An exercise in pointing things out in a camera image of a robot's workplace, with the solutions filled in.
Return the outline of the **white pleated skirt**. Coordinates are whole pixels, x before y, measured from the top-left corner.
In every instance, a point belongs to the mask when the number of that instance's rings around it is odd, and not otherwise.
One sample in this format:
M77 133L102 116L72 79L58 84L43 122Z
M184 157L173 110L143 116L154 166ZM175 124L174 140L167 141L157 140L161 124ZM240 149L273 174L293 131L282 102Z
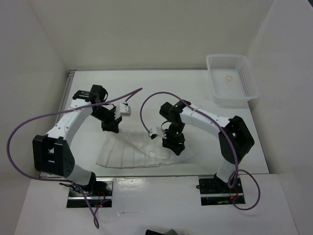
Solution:
M150 168L184 163L193 156L188 145L176 155L162 147L160 137L152 140L143 132L107 132L96 164L116 169Z

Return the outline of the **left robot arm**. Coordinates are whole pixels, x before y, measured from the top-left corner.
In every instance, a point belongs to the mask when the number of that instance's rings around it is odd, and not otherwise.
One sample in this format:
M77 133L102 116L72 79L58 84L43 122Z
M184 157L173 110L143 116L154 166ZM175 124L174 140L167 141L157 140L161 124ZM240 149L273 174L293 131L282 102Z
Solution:
M93 195L105 185L96 180L95 173L75 163L70 144L85 119L92 116L101 121L103 131L119 132L121 113L129 111L121 103L107 109L102 106L108 92L100 85L90 91L78 90L66 114L45 135L37 135L33 141L34 167L39 172L58 175L80 186L85 195Z

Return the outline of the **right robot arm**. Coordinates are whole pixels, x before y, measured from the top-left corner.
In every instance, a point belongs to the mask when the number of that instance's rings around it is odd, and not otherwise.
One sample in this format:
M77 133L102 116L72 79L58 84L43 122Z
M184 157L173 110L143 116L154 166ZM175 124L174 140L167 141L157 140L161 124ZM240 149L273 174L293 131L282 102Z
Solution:
M219 140L223 162L215 174L214 187L219 192L226 192L237 184L239 163L251 150L255 141L239 116L221 117L202 109L198 109L187 101L179 101L175 105L164 103L159 114L170 125L164 131L162 146L180 155L185 149L183 130L185 125L192 125Z

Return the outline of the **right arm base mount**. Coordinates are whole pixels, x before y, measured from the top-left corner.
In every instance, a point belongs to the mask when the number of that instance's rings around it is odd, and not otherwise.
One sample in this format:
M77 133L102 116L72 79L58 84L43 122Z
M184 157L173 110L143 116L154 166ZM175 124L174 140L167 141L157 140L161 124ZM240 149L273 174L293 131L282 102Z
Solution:
M245 204L241 179L238 178L236 186L229 188L227 183L214 176L199 177L196 185L199 190L202 206Z

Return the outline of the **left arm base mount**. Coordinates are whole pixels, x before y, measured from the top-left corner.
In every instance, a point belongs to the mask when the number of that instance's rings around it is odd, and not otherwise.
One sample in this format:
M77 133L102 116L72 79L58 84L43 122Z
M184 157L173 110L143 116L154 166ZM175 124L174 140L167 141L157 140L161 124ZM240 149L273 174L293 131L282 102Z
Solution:
M79 185L83 190L90 206L92 208L111 208L112 207L112 191L113 191L113 178L97 177L97 184L92 191L87 191L88 186ZM85 201L81 191L74 184L59 183L60 185L69 188L67 197L67 208L87 208L88 205Z

